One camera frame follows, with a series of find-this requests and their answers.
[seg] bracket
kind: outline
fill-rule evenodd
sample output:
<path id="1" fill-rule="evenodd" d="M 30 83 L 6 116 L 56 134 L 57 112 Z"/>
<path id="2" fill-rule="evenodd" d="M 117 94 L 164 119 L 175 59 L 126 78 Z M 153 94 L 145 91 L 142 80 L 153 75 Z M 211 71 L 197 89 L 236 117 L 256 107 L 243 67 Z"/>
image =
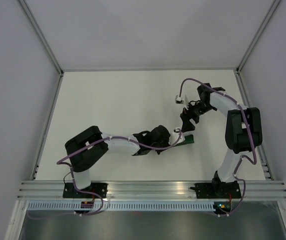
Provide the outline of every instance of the bracket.
<path id="1" fill-rule="evenodd" d="M 219 194 L 214 190 L 211 182 L 196 183 L 195 187 L 190 187 L 196 193 L 197 199 L 229 199 L 229 193 L 233 199 L 241 198 L 241 191 L 237 182 L 229 183 L 228 190 L 220 191 Z"/>
<path id="2" fill-rule="evenodd" d="M 101 196 L 103 199 L 106 198 L 107 194 L 107 183 L 96 182 L 92 183 L 87 188 L 82 189 L 86 192 L 94 192 Z M 92 199 L 93 196 L 91 194 L 81 193 L 75 190 L 72 182 L 66 183 L 63 192 L 64 199 Z"/>

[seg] white floor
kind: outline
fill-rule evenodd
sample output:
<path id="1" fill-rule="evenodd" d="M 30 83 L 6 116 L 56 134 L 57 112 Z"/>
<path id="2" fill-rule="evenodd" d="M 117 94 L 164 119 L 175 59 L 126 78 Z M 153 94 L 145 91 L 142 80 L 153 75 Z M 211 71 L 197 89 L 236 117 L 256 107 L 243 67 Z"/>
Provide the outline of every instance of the white floor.
<path id="1" fill-rule="evenodd" d="M 65 142 L 90 126 L 123 136 L 151 131 L 158 125 L 164 125 L 170 132 L 180 127 L 183 106 L 175 104 L 174 99 L 181 82 L 192 77 L 211 83 L 212 87 L 223 87 L 242 102 L 232 70 L 66 72 L 36 179 L 62 180 L 68 168 L 56 162 L 66 155 Z M 190 101 L 198 100 L 197 87 L 195 82 L 186 82 L 183 95 Z M 91 179 L 211 180 L 227 151 L 225 125 L 225 117 L 212 110 L 200 117 L 194 144 L 178 146 L 161 155 L 104 155 L 91 168 Z M 261 165 L 253 166 L 247 161 L 243 161 L 238 176 L 265 180 Z"/>

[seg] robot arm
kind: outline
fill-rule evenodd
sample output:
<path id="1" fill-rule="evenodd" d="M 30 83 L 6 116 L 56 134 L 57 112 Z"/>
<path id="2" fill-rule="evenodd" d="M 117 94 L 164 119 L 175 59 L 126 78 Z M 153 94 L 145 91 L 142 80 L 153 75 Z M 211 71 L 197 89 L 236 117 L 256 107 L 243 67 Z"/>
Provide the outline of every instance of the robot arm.
<path id="1" fill-rule="evenodd" d="M 159 125 L 152 131 L 143 131 L 130 136 L 110 135 L 101 132 L 97 126 L 91 126 L 70 139 L 65 144 L 65 148 L 67 154 L 72 154 L 89 144 L 103 139 L 106 140 L 70 157 L 78 189 L 84 189 L 91 184 L 89 169 L 104 154 L 121 153 L 131 156 L 142 156 L 151 151 L 151 148 L 145 146 L 156 148 L 157 154 L 160 154 L 166 148 L 194 143 L 193 135 L 188 135 L 185 138 L 182 134 L 179 134 L 178 128 L 170 133 L 162 125 Z"/>
<path id="2" fill-rule="evenodd" d="M 221 87 L 215 87 L 213 89 L 225 94 L 225 90 Z M 184 100 L 180 97 L 176 97 L 176 103 L 184 104 L 183 112 L 180 115 L 183 121 L 181 132 L 186 134 L 189 131 L 195 130 L 195 126 L 190 120 L 194 120 L 195 124 L 197 124 L 199 117 L 210 110 L 219 110 L 227 118 L 225 141 L 229 149 L 222 166 L 215 172 L 212 180 L 215 194 L 218 197 L 224 197 L 224 195 L 220 193 L 226 193 L 229 184 L 235 183 L 234 170 L 241 156 L 251 151 L 248 133 L 244 127 L 244 120 L 236 103 L 203 85 L 199 86 L 197 91 L 200 97 L 198 101 L 189 102 L 187 97 L 185 97 Z M 259 110 L 255 107 L 247 108 L 242 106 L 242 108 L 244 109 L 246 120 L 249 124 L 254 147 L 256 147 L 262 143 Z M 184 137 L 182 134 L 179 134 L 177 130 L 169 133 L 162 125 L 154 128 L 152 131 L 143 131 L 127 137 L 112 136 L 101 132 L 97 126 L 92 126 L 70 139 L 65 144 L 65 148 L 67 154 L 70 155 L 84 148 L 86 145 L 99 140 L 102 141 L 70 157 L 75 183 L 78 189 L 84 189 L 91 184 L 89 169 L 104 154 L 124 153 L 132 156 L 141 156 L 151 151 L 151 149 L 146 146 L 153 147 L 156 152 L 160 154 L 173 145 L 179 146 L 194 143 L 193 135 Z"/>
<path id="3" fill-rule="evenodd" d="M 235 183 L 234 171 L 243 155 L 252 151 L 249 136 L 245 127 L 245 123 L 238 107 L 231 99 L 225 97 L 225 90 L 221 87 L 214 88 L 223 95 L 213 92 L 201 85 L 197 91 L 200 97 L 198 101 L 187 102 L 187 97 L 181 100 L 176 97 L 176 103 L 184 104 L 183 112 L 180 117 L 183 121 L 183 132 L 195 129 L 194 124 L 190 120 L 194 120 L 195 124 L 199 122 L 199 117 L 209 110 L 219 110 L 226 117 L 225 142 L 228 150 L 224 161 L 218 171 L 215 172 L 212 180 L 212 186 L 215 194 L 224 196 L 228 192 L 228 188 Z M 246 107 L 240 105 L 245 113 L 250 133 L 253 139 L 254 147 L 262 143 L 262 131 L 260 122 L 260 112 L 257 108 Z"/>

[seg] wire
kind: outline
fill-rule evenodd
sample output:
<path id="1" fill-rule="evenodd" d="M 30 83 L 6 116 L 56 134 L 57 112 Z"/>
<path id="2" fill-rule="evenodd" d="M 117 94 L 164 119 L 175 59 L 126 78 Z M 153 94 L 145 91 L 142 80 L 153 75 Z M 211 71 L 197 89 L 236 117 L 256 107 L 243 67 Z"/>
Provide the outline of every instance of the wire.
<path id="1" fill-rule="evenodd" d="M 66 185 L 66 182 L 65 182 L 65 178 L 66 178 L 69 174 L 71 174 L 70 171 L 69 171 L 69 172 L 64 176 L 64 178 L 63 178 L 64 186 L 65 186 L 66 189 L 67 189 L 67 185 Z"/>
<path id="2" fill-rule="evenodd" d="M 229 195 L 229 201 L 228 201 L 228 204 L 230 205 L 230 207 L 232 206 L 232 194 L 231 193 L 228 193 Z"/>
<path id="3" fill-rule="evenodd" d="M 223 210 L 222 208 L 220 208 L 220 210 L 222 211 L 222 212 L 224 212 L 224 213 L 226 213 L 226 214 L 229 214 L 231 211 L 225 211 L 225 210 Z"/>
<path id="4" fill-rule="evenodd" d="M 69 212 L 61 212 L 61 213 L 50 215 L 50 216 L 34 217 L 30 215 L 30 211 L 26 211 L 26 216 L 31 220 L 45 220 L 45 219 L 49 219 L 52 217 L 58 217 L 58 216 L 63 216 L 63 215 L 74 215 L 74 212 L 69 211 Z"/>
<path id="5" fill-rule="evenodd" d="M 231 96 L 226 95 L 225 93 L 222 93 L 222 92 L 220 92 L 220 91 L 217 91 L 217 90 L 211 88 L 210 86 L 204 84 L 203 82 L 201 82 L 201 81 L 199 81 L 199 80 L 196 80 L 196 79 L 194 79 L 194 78 L 193 78 L 193 79 L 192 79 L 192 78 L 186 78 L 186 79 L 182 82 L 181 88 L 180 88 L 180 91 L 179 91 L 179 95 L 178 95 L 179 97 L 182 96 L 183 85 L 184 85 L 184 83 L 185 83 L 186 81 L 188 81 L 188 80 L 194 81 L 194 82 L 197 82 L 197 83 L 203 85 L 204 87 L 210 89 L 212 92 L 217 93 L 217 94 L 219 94 L 219 95 L 221 95 L 221 96 L 223 96 L 223 97 L 226 97 L 226 98 L 230 99 L 233 103 L 235 103 L 235 104 L 237 105 L 237 107 L 238 107 L 238 108 L 240 109 L 240 111 L 241 111 L 241 114 L 242 114 L 242 117 L 243 117 L 243 121 L 244 121 L 244 123 L 245 123 L 246 131 L 247 131 L 248 138 L 249 138 L 249 143 L 250 143 L 250 145 L 251 145 L 251 151 L 252 151 L 252 154 L 253 154 L 253 160 L 250 159 L 249 157 L 245 157 L 245 158 L 247 158 L 253 165 L 255 165 L 255 164 L 257 163 L 257 158 L 256 158 L 256 154 L 255 154 L 254 141 L 253 141 L 253 137 L 252 137 L 251 131 L 250 131 L 250 129 L 249 129 L 249 124 L 248 124 L 248 122 L 247 122 L 247 119 L 246 119 L 246 116 L 245 116 L 245 112 L 244 112 L 242 106 L 241 106 L 234 98 L 232 98 Z"/>
<path id="6" fill-rule="evenodd" d="M 62 159 L 60 159 L 60 160 L 57 162 L 57 165 L 67 165 L 67 166 L 69 166 L 69 168 L 70 168 L 70 173 L 71 173 L 72 179 L 73 179 L 74 189 L 75 189 L 76 191 L 78 191 L 78 192 L 80 192 L 80 193 L 84 193 L 84 194 L 91 194 L 91 195 L 93 195 L 93 196 L 98 197 L 98 198 L 101 200 L 102 204 L 101 204 L 101 206 L 100 206 L 96 211 L 94 211 L 94 212 L 89 212 L 89 213 L 84 213 L 84 214 L 83 214 L 83 215 L 86 215 L 86 216 L 94 215 L 94 214 L 97 214 L 97 213 L 102 209 L 102 207 L 103 207 L 103 205 L 104 205 L 104 201 L 103 201 L 102 197 L 101 197 L 100 195 L 94 193 L 94 192 L 91 192 L 91 191 L 83 191 L 83 190 L 79 189 L 79 188 L 76 186 L 75 177 L 74 177 L 74 171 L 73 171 L 73 166 L 72 166 L 70 163 L 64 162 L 65 160 L 67 160 L 67 159 L 69 159 L 69 158 L 71 158 L 71 157 L 73 157 L 73 156 L 75 156 L 75 155 L 77 155 L 77 154 L 79 154 L 79 153 L 85 151 L 86 149 L 91 148 L 92 146 L 94 146 L 94 145 L 96 145 L 96 144 L 99 144 L 99 143 L 101 143 L 101 142 L 104 142 L 104 141 L 110 140 L 110 139 L 126 140 L 126 141 L 129 141 L 129 142 L 138 144 L 138 145 L 140 145 L 140 146 L 143 146 L 143 147 L 146 147 L 146 148 L 149 148 L 149 149 L 152 149 L 152 150 L 159 150 L 159 151 L 161 151 L 161 150 L 170 149 L 170 148 L 172 148 L 173 146 L 175 146 L 175 145 L 179 142 L 179 140 L 181 139 L 181 137 L 182 137 L 182 131 L 181 131 L 181 129 L 179 129 L 179 136 L 178 136 L 177 140 L 176 140 L 172 145 L 167 146 L 167 147 L 157 147 L 157 148 L 156 148 L 156 147 L 153 147 L 153 146 L 145 145 L 145 144 L 143 144 L 143 143 L 140 143 L 140 142 L 138 142 L 138 141 L 132 140 L 132 139 L 130 139 L 130 138 L 128 138 L 128 137 L 124 137 L 124 136 L 105 137 L 105 138 L 103 138 L 103 139 L 97 140 L 97 141 L 95 141 L 95 142 L 93 142 L 93 143 L 91 143 L 91 144 L 89 144 L 89 145 L 87 145 L 87 146 L 85 146 L 85 147 L 83 147 L 83 148 L 81 148 L 81 149 L 79 149 L 79 150 L 73 152 L 72 154 L 69 154 L 68 156 L 66 156 L 66 157 L 64 157 L 64 158 L 62 158 Z"/>
<path id="7" fill-rule="evenodd" d="M 202 82 L 199 81 L 199 80 L 192 79 L 192 78 L 186 78 L 186 79 L 182 82 L 182 84 L 181 84 L 180 92 L 179 92 L 179 97 L 181 97 L 181 95 L 182 95 L 182 90 L 183 90 L 183 85 L 184 85 L 184 83 L 185 83 L 186 81 L 188 81 L 188 80 L 197 82 L 197 83 L 203 85 L 204 87 L 210 89 L 212 92 L 215 92 L 215 93 L 217 93 L 217 94 L 219 94 L 219 95 L 221 95 L 221 96 L 224 96 L 224 97 L 230 99 L 232 102 L 234 102 L 234 103 L 237 105 L 237 107 L 240 109 L 241 114 L 242 114 L 242 117 L 243 117 L 243 121 L 244 121 L 245 126 L 246 126 L 246 131 L 247 131 L 247 134 L 248 134 L 248 137 L 249 137 L 249 142 L 250 142 L 251 150 L 252 150 L 252 154 L 253 154 L 253 160 L 251 160 L 248 156 L 243 155 L 243 156 L 241 156 L 241 159 L 240 159 L 239 163 L 237 164 L 237 166 L 236 166 L 236 168 L 235 168 L 234 177 L 235 177 L 235 179 L 238 180 L 238 181 L 240 181 L 240 180 L 243 181 L 244 188 L 243 188 L 242 197 L 241 197 L 240 201 L 238 202 L 238 204 L 236 205 L 236 207 L 235 207 L 233 210 L 231 210 L 231 212 L 230 212 L 230 214 L 231 214 L 231 213 L 234 212 L 234 211 L 239 207 L 239 205 L 242 203 L 243 198 L 244 198 L 244 195 L 245 195 L 245 180 L 244 180 L 244 179 L 240 179 L 240 178 L 238 178 L 238 177 L 236 176 L 236 172 L 237 172 L 237 170 L 238 170 L 238 168 L 239 168 L 239 166 L 240 166 L 240 164 L 241 164 L 241 162 L 242 162 L 242 157 L 247 158 L 247 159 L 248 159 L 252 164 L 254 164 L 254 165 L 257 163 L 256 154 L 255 154 L 255 146 L 254 146 L 253 138 L 252 138 L 252 135 L 251 135 L 251 132 L 250 132 L 250 129 L 249 129 L 249 124 L 248 124 L 248 122 L 247 122 L 247 119 L 246 119 L 246 116 L 245 116 L 245 112 L 244 112 L 242 106 L 241 106 L 234 98 L 232 98 L 232 97 L 230 97 L 229 95 L 226 95 L 226 94 L 224 94 L 224 93 L 221 93 L 221 92 L 219 92 L 219 91 L 217 91 L 217 90 L 215 90 L 215 89 L 209 87 L 208 85 L 202 83 Z M 125 140 L 125 141 L 129 141 L 129 142 L 138 144 L 138 145 L 143 146 L 143 147 L 145 147 L 145 148 L 149 148 L 149 149 L 157 150 L 157 151 L 163 151 L 163 150 L 167 150 L 167 149 L 172 148 L 173 146 L 175 146 L 175 145 L 179 142 L 181 136 L 182 136 L 182 131 L 179 130 L 179 137 L 178 137 L 178 139 L 177 139 L 172 145 L 167 146 L 167 147 L 157 147 L 157 148 L 156 148 L 156 147 L 152 147 L 152 146 L 145 145 L 145 144 L 143 144 L 143 143 L 140 143 L 140 142 L 138 142 L 138 141 L 132 140 L 132 139 L 130 139 L 130 138 L 128 138 L 128 137 L 124 137 L 124 136 L 105 137 L 105 138 L 103 138 L 103 139 L 97 140 L 97 141 L 95 141 L 95 142 L 93 142 L 93 143 L 91 143 L 91 144 L 89 144 L 89 145 L 87 145 L 87 146 L 85 146 L 85 147 L 83 147 L 83 148 L 81 148 L 81 149 L 79 149 L 79 150 L 73 152 L 72 154 L 69 154 L 68 156 L 66 156 L 66 157 L 64 157 L 64 158 L 62 158 L 62 159 L 60 159 L 60 160 L 57 162 L 57 165 L 67 165 L 67 166 L 70 167 L 70 172 L 71 172 L 72 179 L 73 179 L 73 185 L 74 185 L 74 188 L 75 188 L 76 191 L 78 191 L 78 192 L 80 192 L 80 193 L 91 194 L 91 195 L 93 195 L 93 196 L 97 196 L 97 197 L 101 200 L 102 204 L 101 204 L 101 206 L 99 207 L 98 210 L 96 210 L 96 211 L 94 211 L 94 212 L 89 212 L 89 213 L 85 213 L 85 214 L 84 214 L 84 215 L 94 215 L 94 214 L 97 214 L 97 213 L 100 211 L 100 209 L 103 207 L 103 204 L 104 204 L 103 199 L 101 198 L 100 195 L 98 195 L 98 194 L 96 194 L 96 193 L 94 193 L 94 192 L 83 191 L 83 190 L 80 190 L 79 188 L 77 188 L 76 182 L 75 182 L 75 178 L 74 178 L 73 166 L 72 166 L 70 163 L 64 162 L 65 160 L 70 159 L 71 157 L 73 157 L 73 156 L 75 156 L 75 155 L 77 155 L 77 154 L 79 154 L 79 153 L 81 153 L 81 152 L 83 152 L 83 151 L 85 151 L 85 150 L 91 148 L 92 146 L 94 146 L 94 145 L 96 145 L 96 144 L 99 144 L 99 143 L 101 143 L 101 142 L 104 142 L 104 141 L 106 141 L 106 140 L 121 139 L 121 140 Z"/>

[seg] white wall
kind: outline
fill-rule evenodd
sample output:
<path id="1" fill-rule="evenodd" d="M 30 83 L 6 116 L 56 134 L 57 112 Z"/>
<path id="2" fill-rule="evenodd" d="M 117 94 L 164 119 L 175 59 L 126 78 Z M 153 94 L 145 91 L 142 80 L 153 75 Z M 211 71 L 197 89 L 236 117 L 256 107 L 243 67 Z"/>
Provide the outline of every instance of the white wall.
<path id="1" fill-rule="evenodd" d="M 0 0 L 0 239 L 29 177 L 58 74 L 15 0 Z"/>
<path id="2" fill-rule="evenodd" d="M 272 0 L 27 0 L 64 70 L 234 68 Z"/>
<path id="3" fill-rule="evenodd" d="M 286 0 L 242 73 L 252 103 L 261 110 L 268 161 L 286 183 Z"/>

